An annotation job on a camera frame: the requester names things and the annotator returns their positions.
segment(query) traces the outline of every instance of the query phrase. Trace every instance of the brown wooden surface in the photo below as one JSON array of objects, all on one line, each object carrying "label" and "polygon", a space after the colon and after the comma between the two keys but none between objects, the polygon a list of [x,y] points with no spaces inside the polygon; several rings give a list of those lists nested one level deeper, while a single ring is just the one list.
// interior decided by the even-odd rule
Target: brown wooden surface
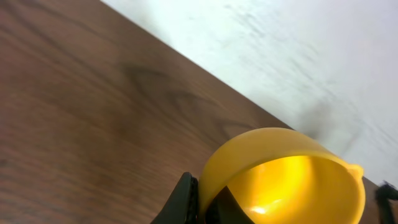
[{"label": "brown wooden surface", "polygon": [[0,104],[0,223],[149,223],[225,141],[287,128],[98,1],[0,1]]}]

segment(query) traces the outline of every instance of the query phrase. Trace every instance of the white surface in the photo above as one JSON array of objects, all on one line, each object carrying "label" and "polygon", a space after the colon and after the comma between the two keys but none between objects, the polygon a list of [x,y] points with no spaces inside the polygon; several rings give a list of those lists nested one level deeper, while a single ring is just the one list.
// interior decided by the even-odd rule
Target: white surface
[{"label": "white surface", "polygon": [[367,178],[398,185],[398,1],[104,2]]}]

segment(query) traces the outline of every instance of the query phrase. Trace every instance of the yellow plastic cup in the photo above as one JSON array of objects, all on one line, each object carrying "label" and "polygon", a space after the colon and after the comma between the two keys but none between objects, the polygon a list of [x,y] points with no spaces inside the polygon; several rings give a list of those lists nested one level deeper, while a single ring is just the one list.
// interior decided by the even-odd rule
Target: yellow plastic cup
[{"label": "yellow plastic cup", "polygon": [[254,223],[358,223],[363,169],[304,134],[262,128],[222,145],[198,184],[199,216],[226,186]]}]

